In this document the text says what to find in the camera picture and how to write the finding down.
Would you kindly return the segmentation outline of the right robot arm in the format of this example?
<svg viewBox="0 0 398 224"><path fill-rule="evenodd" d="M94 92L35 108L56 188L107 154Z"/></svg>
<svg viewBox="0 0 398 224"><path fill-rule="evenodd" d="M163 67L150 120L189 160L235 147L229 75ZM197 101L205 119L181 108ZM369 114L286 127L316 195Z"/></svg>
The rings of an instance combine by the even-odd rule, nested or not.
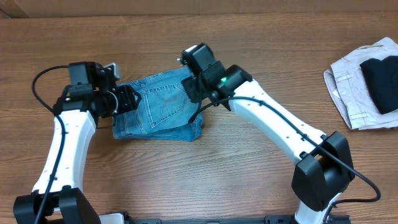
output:
<svg viewBox="0 0 398 224"><path fill-rule="evenodd" d="M184 51L179 62L193 73L182 81L191 102L205 98L256 125L295 166L292 189L300 200L293 215L267 215L264 223L350 223L332 215L333 202L354 179L347 139L315 129L273 100L237 65L224 68L204 43Z"/></svg>

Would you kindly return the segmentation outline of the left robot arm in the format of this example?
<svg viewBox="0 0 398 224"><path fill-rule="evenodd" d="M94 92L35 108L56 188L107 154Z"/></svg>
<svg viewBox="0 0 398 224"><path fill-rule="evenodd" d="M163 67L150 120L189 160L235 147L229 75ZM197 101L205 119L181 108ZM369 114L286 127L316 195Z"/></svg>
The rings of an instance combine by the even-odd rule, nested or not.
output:
<svg viewBox="0 0 398 224"><path fill-rule="evenodd" d="M132 223L128 212L99 215L83 195L86 157L99 118L136 110L141 95L121 78L116 63L77 62L66 66L70 84L49 110L54 116L52 144L44 169L29 195L18 196L18 223Z"/></svg>

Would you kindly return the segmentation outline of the light blue denim jeans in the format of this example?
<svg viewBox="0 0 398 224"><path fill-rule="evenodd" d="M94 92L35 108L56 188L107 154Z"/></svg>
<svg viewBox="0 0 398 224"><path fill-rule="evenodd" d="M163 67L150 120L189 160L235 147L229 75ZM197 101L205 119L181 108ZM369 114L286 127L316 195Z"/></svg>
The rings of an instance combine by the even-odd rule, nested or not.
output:
<svg viewBox="0 0 398 224"><path fill-rule="evenodd" d="M182 80L191 74L187 67L182 67L129 82L141 100L136 110L113 118L114 138L192 142L200 137L203 115L188 124L198 105L190 101L182 86Z"/></svg>

